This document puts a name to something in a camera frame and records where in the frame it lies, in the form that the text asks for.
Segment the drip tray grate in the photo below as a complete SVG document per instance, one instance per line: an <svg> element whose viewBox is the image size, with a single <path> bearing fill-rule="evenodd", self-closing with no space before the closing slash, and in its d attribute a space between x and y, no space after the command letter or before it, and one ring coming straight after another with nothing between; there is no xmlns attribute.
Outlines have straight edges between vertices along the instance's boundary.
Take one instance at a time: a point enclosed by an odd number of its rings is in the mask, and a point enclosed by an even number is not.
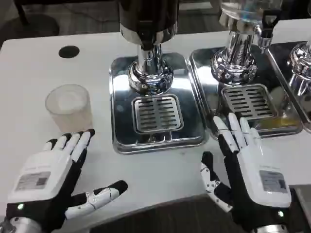
<svg viewBox="0 0 311 233"><path fill-rule="evenodd" d="M137 133L160 133L182 128L177 97L160 95L133 100L133 119Z"/></svg>
<svg viewBox="0 0 311 233"><path fill-rule="evenodd" d="M225 87L222 96L232 112L240 113L248 120L277 116L276 108L264 85Z"/></svg>

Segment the dispenser tap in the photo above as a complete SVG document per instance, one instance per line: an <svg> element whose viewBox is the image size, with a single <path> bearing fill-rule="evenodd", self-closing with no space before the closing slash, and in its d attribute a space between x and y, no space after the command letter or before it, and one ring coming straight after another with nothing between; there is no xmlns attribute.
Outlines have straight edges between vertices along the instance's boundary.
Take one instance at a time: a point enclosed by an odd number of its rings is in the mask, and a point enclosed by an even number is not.
<svg viewBox="0 0 311 233"><path fill-rule="evenodd" d="M258 46L261 52L271 45L273 39L273 29L280 20L281 10L280 9L269 9L265 10L262 15L262 22L255 24L254 31L258 38Z"/></svg>

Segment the white robotic hand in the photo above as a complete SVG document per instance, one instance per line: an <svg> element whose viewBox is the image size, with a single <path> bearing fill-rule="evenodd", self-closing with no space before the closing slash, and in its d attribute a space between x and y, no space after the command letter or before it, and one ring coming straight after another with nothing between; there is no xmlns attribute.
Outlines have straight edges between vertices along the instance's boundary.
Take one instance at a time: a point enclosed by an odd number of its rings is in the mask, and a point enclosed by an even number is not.
<svg viewBox="0 0 311 233"><path fill-rule="evenodd" d="M206 188L209 196L226 212L231 210L234 221L246 231L271 225L286 231L282 227L286 224L291 193L275 152L262 144L258 132L249 127L245 118L241 117L239 122L236 115L230 113L229 127L217 116L213 120L231 189L213 175L213 156L205 152L201 164L204 185L213 181L216 184L214 189Z"/></svg>
<svg viewBox="0 0 311 233"><path fill-rule="evenodd" d="M121 195L127 189L125 181L71 196L94 134L93 129L67 133L30 156L9 194L6 221L17 230L31 226L31 232L50 233L65 219L89 214Z"/></svg>

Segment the white countertop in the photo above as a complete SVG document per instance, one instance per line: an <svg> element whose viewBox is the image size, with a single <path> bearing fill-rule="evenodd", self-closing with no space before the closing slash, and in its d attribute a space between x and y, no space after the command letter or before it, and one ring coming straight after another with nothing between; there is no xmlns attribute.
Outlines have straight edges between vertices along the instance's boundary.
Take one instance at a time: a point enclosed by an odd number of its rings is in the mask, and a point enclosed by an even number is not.
<svg viewBox="0 0 311 233"><path fill-rule="evenodd" d="M307 40L311 19L282 21L274 42ZM225 45L228 32L177 35L163 50L185 57L199 48ZM72 59L62 59L58 51L66 45L80 48ZM211 137L198 148L136 155L114 152L111 139L109 75L112 61L136 55L136 46L120 33L45 37L6 41L0 51L0 216L5 215L6 195L26 158L38 152L49 139L60 135L45 109L45 97L62 84L76 83L90 93L93 138L74 193L92 191L124 179L128 190L113 203L95 213L65 223L63 232L98 225L112 218L162 202L205 192L200 177L202 152L214 154L215 170L228 183L223 156ZM265 139L276 149L288 184L311 183L311 134Z"/></svg>

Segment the gray carpet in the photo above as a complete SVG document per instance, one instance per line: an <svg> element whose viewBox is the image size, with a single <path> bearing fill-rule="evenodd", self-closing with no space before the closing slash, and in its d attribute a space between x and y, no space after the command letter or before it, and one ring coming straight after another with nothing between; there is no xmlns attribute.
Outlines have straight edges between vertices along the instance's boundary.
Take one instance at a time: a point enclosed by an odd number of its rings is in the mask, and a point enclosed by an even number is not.
<svg viewBox="0 0 311 233"><path fill-rule="evenodd" d="M12 0L1 0L0 9L2 15L0 23L18 16ZM60 35L108 33L120 30L116 1L28 5L24 6L24 9L26 14L46 14L55 18L60 26ZM218 9L180 11L178 33L222 31L224 29L218 22L218 15Z"/></svg>
<svg viewBox="0 0 311 233"><path fill-rule="evenodd" d="M289 233L311 233L295 192ZM93 228L90 233L245 233L207 195L165 203Z"/></svg>

